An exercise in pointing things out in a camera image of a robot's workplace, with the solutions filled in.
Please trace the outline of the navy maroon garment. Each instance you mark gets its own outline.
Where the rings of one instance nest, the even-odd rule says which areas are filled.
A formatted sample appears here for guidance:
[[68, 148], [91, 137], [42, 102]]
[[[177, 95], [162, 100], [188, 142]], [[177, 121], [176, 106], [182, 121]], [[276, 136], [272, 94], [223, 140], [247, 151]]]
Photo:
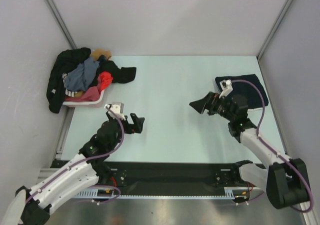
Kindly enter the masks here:
[[226, 97], [227, 101], [231, 101], [234, 95], [241, 95], [247, 98], [248, 110], [257, 110], [263, 108], [262, 100], [258, 92], [251, 85], [245, 82], [234, 83], [234, 80], [245, 80], [252, 83], [259, 90], [262, 95], [264, 105], [266, 107], [269, 105], [266, 91], [256, 74], [246, 74], [240, 76], [217, 76], [214, 81], [219, 92], [222, 92], [223, 90], [220, 85], [220, 82], [223, 80], [231, 80], [233, 88], [232, 92]]

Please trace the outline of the black white striped tank top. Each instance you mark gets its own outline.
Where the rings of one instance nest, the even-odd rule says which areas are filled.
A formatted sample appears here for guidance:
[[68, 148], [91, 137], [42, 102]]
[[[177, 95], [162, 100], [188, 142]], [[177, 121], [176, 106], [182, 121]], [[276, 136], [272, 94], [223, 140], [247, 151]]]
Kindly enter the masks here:
[[247, 110], [247, 112], [248, 112], [248, 113], [254, 113], [254, 112], [262, 112], [262, 111], [264, 111], [264, 110], [265, 110], [265, 108], [263, 108], [263, 107], [249, 108], [249, 109]]

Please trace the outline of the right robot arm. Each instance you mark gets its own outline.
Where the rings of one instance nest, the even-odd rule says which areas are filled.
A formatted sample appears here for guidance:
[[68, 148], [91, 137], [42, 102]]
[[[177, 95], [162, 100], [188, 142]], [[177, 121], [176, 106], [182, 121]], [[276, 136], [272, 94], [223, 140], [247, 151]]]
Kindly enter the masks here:
[[248, 117], [248, 102], [242, 95], [231, 100], [219, 93], [209, 92], [204, 98], [189, 105], [199, 114], [220, 115], [228, 120], [228, 130], [240, 144], [248, 148], [263, 164], [260, 168], [250, 161], [238, 162], [238, 168], [230, 173], [231, 181], [242, 186], [245, 182], [263, 190], [276, 209], [309, 203], [314, 206], [306, 164], [277, 151], [260, 135], [259, 128]]

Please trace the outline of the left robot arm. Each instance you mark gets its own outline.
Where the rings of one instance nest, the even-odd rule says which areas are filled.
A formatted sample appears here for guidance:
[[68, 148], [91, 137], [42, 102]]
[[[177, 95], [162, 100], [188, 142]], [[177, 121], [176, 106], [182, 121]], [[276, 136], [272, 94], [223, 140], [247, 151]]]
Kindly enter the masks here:
[[18, 219], [24, 225], [44, 225], [57, 208], [84, 189], [107, 184], [113, 173], [105, 164], [124, 141], [125, 134], [140, 134], [144, 117], [131, 113], [132, 123], [123, 114], [107, 112], [105, 121], [79, 152], [50, 177], [26, 192], [25, 206]]

